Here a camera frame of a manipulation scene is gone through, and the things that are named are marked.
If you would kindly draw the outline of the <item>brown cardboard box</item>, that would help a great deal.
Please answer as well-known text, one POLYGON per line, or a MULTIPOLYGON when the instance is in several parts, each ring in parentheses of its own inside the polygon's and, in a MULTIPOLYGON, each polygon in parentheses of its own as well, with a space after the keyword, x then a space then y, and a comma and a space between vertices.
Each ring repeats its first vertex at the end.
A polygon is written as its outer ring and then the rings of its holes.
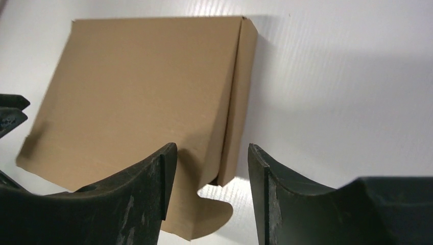
POLYGON ((243 16, 74 20, 17 165, 77 190, 174 142, 162 229, 217 231, 232 206, 197 192, 236 174, 256 41, 243 16))

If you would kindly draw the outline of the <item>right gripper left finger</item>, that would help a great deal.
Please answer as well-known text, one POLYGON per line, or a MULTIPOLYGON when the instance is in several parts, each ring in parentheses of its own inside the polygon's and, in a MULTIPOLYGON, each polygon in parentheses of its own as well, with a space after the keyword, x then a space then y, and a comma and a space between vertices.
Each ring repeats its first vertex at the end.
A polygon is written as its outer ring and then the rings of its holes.
POLYGON ((1 244, 157 244, 176 166, 168 143, 105 179, 49 195, 1 173, 1 244))

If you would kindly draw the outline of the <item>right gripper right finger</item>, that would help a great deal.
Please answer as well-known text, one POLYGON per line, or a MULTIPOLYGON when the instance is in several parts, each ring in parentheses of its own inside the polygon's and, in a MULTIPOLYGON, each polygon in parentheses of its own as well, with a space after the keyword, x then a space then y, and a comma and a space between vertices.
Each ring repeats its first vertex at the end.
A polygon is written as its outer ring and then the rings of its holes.
POLYGON ((334 189, 256 144, 248 171, 260 244, 432 244, 432 177, 359 177, 334 189))

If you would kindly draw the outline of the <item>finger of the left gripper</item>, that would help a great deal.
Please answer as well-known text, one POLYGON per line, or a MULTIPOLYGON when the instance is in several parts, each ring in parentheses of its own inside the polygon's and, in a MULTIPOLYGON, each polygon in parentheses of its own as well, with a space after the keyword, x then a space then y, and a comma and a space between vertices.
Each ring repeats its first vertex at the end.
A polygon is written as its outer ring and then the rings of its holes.
POLYGON ((19 94, 1 94, 0 104, 2 108, 4 107, 24 110, 31 103, 25 97, 19 94))
POLYGON ((28 117, 18 108, 1 108, 1 138, 27 119, 28 117))

